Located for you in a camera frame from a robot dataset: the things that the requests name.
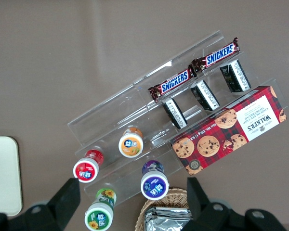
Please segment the snickers bar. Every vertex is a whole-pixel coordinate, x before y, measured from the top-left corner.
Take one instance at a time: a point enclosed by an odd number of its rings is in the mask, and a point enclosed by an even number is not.
[[[170,92],[171,90],[177,88],[178,86],[184,84],[185,82],[196,76],[197,75],[194,72],[192,66],[189,65],[188,69],[186,69],[185,71],[180,72],[169,79],[166,79],[161,84],[150,87],[148,90],[150,91],[153,100],[157,102],[159,97],[165,95],[166,93]]]
[[[205,57],[197,58],[192,61],[192,67],[195,72],[203,71],[215,63],[240,52],[240,48],[237,44],[237,38],[233,39],[233,42],[224,46],[223,48],[215,51]]]

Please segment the red tartan pattern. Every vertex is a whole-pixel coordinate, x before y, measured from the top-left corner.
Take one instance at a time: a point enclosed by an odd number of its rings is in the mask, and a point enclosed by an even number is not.
[[[236,121],[236,123],[231,128],[227,128],[227,129],[220,128],[216,125],[214,119],[222,111],[234,109],[236,112],[238,112],[244,107],[254,102],[255,100],[265,95],[277,117],[278,122],[280,122],[279,113],[282,110],[282,107],[278,101],[278,98],[274,97],[273,94],[271,93],[270,86],[259,86],[254,90],[257,90],[257,92],[249,96],[248,98],[244,99],[242,102],[234,105],[231,108],[225,107],[221,109],[214,115],[206,118],[205,120],[201,121],[200,123],[196,124],[192,128],[188,129],[187,131],[183,132],[182,134],[178,135],[177,137],[171,140],[171,145],[174,145],[177,141],[183,138],[190,139],[191,142],[193,142],[194,144],[194,147],[195,147],[194,151],[189,157],[179,158],[182,164],[184,165],[184,167],[187,167],[191,161],[198,160],[200,162],[200,166],[203,168],[206,168],[207,166],[213,164],[217,160],[233,152],[231,145],[226,148],[224,148],[223,145],[224,145],[225,140],[231,141],[231,136],[235,134],[240,134],[244,136],[246,141],[249,142],[239,121]],[[214,136],[217,138],[217,140],[220,143],[218,152],[214,154],[213,156],[204,157],[197,150],[197,143],[204,136]]]

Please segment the acrylic divider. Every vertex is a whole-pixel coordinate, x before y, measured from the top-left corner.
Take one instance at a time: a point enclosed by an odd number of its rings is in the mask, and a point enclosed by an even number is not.
[[[81,144],[81,148],[76,151],[79,158],[90,149],[101,150],[105,157],[97,178],[85,185],[85,192],[92,200],[101,187],[113,187],[116,190],[117,205],[139,193],[141,168],[149,159],[160,160],[165,167],[166,176],[182,168],[168,141],[215,112],[202,109],[190,91],[194,81],[206,81],[217,97],[220,108],[250,91],[229,91],[220,71],[220,67],[226,62],[240,60],[251,89],[259,85],[246,54],[241,52],[203,73],[198,72],[197,78],[163,97],[171,97],[178,103],[188,122],[186,128],[178,130],[168,118],[161,102],[155,103],[152,100],[149,87],[184,71],[193,59],[205,56],[226,44],[221,32],[216,32],[68,124]],[[128,127],[137,127],[144,135],[144,150],[137,158],[126,158],[118,150],[118,141]]]
[[[130,115],[137,114],[145,110],[148,105],[155,104],[148,91],[149,87],[184,71],[193,59],[203,56],[205,52],[213,52],[224,45],[226,42],[220,31],[210,35],[158,66],[118,94],[74,119],[68,123],[69,128],[82,147],[94,143],[121,127]]]
[[[94,201],[99,189],[111,188],[117,195],[116,206],[123,203],[141,191],[140,181],[143,176],[142,167],[145,162],[152,159],[162,163],[166,176],[170,176],[182,168],[176,154],[171,151],[170,144],[165,144],[156,148],[146,156],[138,158],[124,167],[121,167],[117,171],[108,173],[107,180],[96,179],[93,184],[85,185],[85,193],[92,201]]]

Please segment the black packaged snack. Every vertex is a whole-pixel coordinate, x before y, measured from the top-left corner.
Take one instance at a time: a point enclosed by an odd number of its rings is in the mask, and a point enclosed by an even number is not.
[[[162,104],[169,118],[178,129],[187,126],[187,121],[174,99],[167,98],[162,101]]]
[[[220,67],[220,70],[231,92],[243,92],[250,89],[250,82],[239,60],[227,63]]]
[[[206,81],[194,82],[191,91],[205,110],[213,111],[220,106]]]

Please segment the snickers logo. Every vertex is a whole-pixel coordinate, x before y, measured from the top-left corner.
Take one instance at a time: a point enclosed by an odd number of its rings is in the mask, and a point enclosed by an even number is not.
[[[206,65],[207,67],[212,65],[215,62],[220,61],[221,59],[224,59],[234,53],[234,44],[230,43],[228,46],[221,48],[219,51],[210,54],[206,58]]]
[[[162,93],[165,93],[188,80],[188,70],[179,73],[178,75],[174,76],[173,78],[169,79],[167,82],[161,85]]]

